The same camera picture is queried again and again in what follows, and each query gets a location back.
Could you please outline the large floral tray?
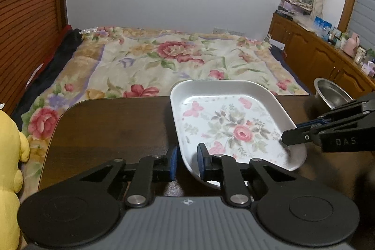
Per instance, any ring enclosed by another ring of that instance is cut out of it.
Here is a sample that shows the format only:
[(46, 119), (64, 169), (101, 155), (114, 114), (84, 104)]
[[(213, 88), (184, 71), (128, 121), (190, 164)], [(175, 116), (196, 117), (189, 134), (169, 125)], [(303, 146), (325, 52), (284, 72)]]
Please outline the large floral tray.
[(260, 158), (289, 171), (306, 160), (304, 144), (288, 147), (281, 141), (295, 123), (277, 98), (254, 82), (183, 81), (171, 90), (170, 103), (182, 159), (196, 179), (200, 143), (211, 155), (240, 163)]

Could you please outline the small steel bowl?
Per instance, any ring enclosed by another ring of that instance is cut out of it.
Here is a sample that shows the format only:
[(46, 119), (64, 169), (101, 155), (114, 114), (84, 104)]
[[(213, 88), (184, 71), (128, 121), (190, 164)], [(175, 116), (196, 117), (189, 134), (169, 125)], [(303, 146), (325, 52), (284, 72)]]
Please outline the small steel bowl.
[(328, 79), (316, 78), (314, 87), (315, 105), (321, 111), (328, 111), (353, 101), (345, 90)]

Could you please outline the pink bottle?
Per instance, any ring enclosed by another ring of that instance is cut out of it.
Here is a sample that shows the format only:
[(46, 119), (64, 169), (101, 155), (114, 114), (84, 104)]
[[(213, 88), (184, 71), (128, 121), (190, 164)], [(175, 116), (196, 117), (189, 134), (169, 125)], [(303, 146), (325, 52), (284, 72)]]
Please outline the pink bottle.
[(352, 36), (348, 38), (344, 45), (344, 53), (346, 53), (351, 58), (356, 56), (356, 51), (360, 45), (360, 38), (357, 33), (352, 33)]

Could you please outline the wooden sideboard cabinet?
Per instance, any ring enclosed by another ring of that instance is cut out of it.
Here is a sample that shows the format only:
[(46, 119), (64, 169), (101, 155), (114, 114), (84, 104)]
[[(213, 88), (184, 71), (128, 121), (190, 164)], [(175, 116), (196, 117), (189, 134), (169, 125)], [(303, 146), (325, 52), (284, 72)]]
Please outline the wooden sideboard cabinet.
[(274, 13), (269, 34), (285, 45), (282, 58), (311, 93), (316, 92), (314, 80), (319, 77), (336, 83), (354, 99), (374, 91), (374, 79), (352, 58), (296, 22)]

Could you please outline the blue picture card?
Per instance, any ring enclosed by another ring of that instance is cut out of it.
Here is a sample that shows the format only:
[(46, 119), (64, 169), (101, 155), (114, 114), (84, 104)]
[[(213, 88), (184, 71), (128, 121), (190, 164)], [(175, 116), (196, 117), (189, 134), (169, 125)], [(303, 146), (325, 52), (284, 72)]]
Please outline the blue picture card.
[(316, 16), (313, 22), (314, 33), (325, 41), (329, 40), (332, 24)]

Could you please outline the yellow plush toy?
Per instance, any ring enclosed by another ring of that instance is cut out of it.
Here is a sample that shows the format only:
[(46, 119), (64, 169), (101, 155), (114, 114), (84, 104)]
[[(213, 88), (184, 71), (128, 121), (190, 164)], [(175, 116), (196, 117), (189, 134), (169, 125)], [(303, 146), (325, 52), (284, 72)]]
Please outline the yellow plush toy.
[(0, 145), (1, 249), (17, 249), (20, 242), (20, 228), (17, 223), (20, 201), (17, 193), (23, 185), (19, 162), (26, 163), (29, 160), (30, 147), (26, 136), (3, 111), (1, 112)]

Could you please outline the floral box stack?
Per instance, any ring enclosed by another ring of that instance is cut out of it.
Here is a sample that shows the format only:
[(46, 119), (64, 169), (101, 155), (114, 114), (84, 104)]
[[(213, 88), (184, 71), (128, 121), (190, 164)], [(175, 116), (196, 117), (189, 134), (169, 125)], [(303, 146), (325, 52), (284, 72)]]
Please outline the floral box stack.
[(304, 3), (300, 0), (280, 0), (278, 11), (288, 16), (308, 15), (313, 10), (311, 4)]

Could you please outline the floral bed quilt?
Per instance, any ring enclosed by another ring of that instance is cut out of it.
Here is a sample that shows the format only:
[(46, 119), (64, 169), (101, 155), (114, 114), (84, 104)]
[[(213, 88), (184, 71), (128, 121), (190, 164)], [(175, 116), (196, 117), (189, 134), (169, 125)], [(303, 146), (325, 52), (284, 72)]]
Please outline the floral bed quilt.
[(307, 88), (268, 42), (231, 34), (98, 27), (82, 42), (53, 84), (22, 115), (30, 144), (20, 199), (36, 193), (52, 134), (78, 102), (101, 98), (163, 97), (188, 79), (242, 79), (274, 95), (306, 95)]

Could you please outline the dark clothes pile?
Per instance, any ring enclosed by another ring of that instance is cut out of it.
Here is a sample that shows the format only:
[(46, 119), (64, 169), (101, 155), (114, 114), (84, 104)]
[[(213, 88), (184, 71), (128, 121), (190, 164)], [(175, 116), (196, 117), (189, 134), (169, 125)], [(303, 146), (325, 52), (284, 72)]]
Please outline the dark clothes pile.
[(44, 63), (36, 73), (11, 115), (19, 129), (22, 127), (22, 115), (28, 112), (34, 100), (53, 84), (81, 42), (82, 34), (80, 29), (69, 29), (55, 53), (49, 57), (47, 63)]

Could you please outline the wooden louvered wardrobe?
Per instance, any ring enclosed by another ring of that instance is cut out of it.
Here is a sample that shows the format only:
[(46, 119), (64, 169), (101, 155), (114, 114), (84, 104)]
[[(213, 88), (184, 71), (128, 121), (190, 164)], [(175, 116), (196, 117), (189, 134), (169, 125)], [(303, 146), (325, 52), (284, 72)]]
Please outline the wooden louvered wardrobe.
[(1, 0), (1, 103), (11, 114), (68, 29), (66, 0)]

